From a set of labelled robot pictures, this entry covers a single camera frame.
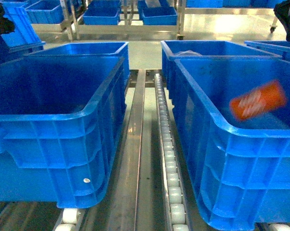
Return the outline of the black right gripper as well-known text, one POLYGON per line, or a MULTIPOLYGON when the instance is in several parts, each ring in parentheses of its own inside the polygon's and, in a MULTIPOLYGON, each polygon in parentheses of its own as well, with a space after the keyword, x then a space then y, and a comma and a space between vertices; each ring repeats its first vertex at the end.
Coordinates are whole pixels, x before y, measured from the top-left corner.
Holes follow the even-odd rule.
POLYGON ((274 14, 286 31, 286 41, 290 42, 290 0, 276 4, 274 14))

